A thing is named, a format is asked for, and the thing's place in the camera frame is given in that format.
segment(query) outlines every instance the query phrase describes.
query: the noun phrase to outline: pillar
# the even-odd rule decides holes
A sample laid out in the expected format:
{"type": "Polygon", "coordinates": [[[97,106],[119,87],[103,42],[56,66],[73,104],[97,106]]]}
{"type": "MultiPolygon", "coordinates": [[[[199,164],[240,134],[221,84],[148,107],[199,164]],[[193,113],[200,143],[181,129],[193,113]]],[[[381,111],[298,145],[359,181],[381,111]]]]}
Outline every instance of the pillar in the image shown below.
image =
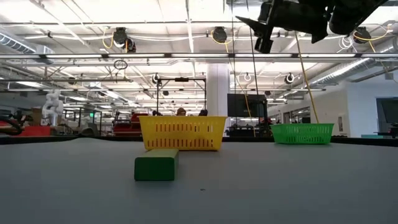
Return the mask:
{"type": "Polygon", "coordinates": [[[209,116],[228,116],[227,94],[229,93],[229,64],[207,65],[207,110],[209,116]]]}

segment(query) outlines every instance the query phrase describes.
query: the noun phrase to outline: table surface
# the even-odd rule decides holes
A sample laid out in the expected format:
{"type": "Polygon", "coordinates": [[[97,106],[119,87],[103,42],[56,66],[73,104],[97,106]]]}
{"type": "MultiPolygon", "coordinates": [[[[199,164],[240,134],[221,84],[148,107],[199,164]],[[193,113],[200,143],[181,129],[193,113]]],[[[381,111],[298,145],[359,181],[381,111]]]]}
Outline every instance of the table surface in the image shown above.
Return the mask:
{"type": "Polygon", "coordinates": [[[398,150],[225,142],[135,182],[142,142],[0,146],[0,223],[398,223],[398,150]]]}

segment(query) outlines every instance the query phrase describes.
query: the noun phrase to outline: white robot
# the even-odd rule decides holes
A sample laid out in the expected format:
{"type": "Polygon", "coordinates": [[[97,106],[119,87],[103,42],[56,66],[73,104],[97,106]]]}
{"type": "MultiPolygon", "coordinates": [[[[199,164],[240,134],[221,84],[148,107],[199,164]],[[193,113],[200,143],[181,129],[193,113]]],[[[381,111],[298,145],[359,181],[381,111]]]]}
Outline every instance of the white robot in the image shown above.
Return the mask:
{"type": "Polygon", "coordinates": [[[46,126],[49,123],[51,126],[57,125],[58,115],[62,115],[63,111],[63,103],[59,100],[60,94],[60,90],[51,90],[50,93],[45,96],[47,100],[42,109],[42,126],[46,126]]]}

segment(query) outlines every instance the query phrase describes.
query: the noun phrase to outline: green basket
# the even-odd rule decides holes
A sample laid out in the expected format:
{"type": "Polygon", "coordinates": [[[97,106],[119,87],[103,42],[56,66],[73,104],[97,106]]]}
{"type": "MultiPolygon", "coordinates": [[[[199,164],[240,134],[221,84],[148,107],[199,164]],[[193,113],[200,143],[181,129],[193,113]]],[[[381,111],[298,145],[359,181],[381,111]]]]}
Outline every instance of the green basket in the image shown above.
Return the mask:
{"type": "Polygon", "coordinates": [[[334,124],[275,124],[271,125],[276,143],[328,144],[334,124]]]}

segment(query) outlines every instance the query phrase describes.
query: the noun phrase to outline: plastic basket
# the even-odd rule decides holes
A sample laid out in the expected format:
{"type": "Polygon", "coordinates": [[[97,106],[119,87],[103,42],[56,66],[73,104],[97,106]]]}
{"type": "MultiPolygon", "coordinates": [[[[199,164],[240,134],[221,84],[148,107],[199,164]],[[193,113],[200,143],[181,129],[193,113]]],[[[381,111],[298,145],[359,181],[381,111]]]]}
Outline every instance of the plastic basket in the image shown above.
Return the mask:
{"type": "Polygon", "coordinates": [[[334,124],[275,124],[271,125],[276,143],[328,144],[334,124]]]}
{"type": "Polygon", "coordinates": [[[226,117],[140,116],[145,148],[217,151],[226,117]]]}

